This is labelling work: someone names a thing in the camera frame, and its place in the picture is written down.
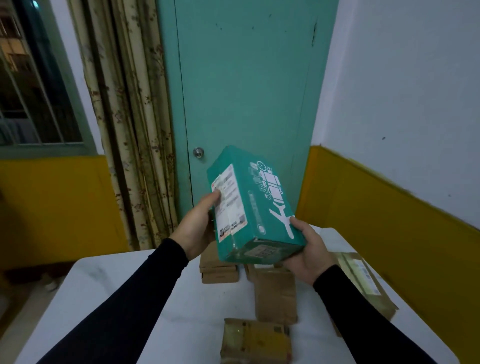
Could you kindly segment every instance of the window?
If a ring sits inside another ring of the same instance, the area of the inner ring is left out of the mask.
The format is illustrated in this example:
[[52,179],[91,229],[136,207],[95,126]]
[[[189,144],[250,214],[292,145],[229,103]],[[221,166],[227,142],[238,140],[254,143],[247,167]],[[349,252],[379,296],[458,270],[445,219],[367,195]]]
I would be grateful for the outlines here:
[[50,3],[0,0],[0,34],[0,158],[93,154]]

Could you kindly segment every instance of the white table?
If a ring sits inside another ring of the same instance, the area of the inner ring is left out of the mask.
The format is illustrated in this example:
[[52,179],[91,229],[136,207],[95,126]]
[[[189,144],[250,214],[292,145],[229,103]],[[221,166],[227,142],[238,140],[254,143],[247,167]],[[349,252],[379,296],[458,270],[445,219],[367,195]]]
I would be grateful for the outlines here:
[[[315,229],[330,251],[354,252],[336,230]],[[36,363],[120,287],[151,253],[142,251],[79,260],[16,364]],[[138,363],[220,363],[224,318],[255,319],[253,284],[247,281],[243,269],[238,283],[205,285],[198,265],[199,258],[183,271]],[[438,364],[458,363],[438,336],[374,273],[399,308],[392,320],[395,326]],[[317,293],[306,284],[297,282],[297,297],[299,323],[291,328],[294,363],[355,363],[343,339],[336,336]]]

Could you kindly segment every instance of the door knob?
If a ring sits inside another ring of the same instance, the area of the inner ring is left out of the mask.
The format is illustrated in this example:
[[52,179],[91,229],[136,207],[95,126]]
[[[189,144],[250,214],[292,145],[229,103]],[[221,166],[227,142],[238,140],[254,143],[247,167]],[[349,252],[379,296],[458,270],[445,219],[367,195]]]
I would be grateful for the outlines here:
[[204,156],[204,153],[205,153],[205,151],[204,151],[203,148],[197,147],[197,148],[195,148],[195,149],[193,150],[193,155],[196,156],[198,159],[200,159],[201,157],[203,157],[203,156]]

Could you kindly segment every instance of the teal package box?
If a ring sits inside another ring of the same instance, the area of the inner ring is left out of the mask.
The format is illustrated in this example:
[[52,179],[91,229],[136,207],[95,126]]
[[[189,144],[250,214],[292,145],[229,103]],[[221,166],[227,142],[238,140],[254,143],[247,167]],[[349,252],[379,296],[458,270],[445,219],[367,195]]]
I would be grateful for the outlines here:
[[207,174],[212,192],[222,192],[215,206],[221,261],[275,264],[303,249],[305,239],[290,224],[292,209],[267,161],[227,146]]

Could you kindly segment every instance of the curtain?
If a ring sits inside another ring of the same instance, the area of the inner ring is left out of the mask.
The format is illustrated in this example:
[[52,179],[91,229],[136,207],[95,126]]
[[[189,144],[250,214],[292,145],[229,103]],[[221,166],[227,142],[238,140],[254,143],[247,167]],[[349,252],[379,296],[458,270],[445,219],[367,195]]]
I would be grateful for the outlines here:
[[131,250],[177,227],[175,154],[156,0],[69,0]]

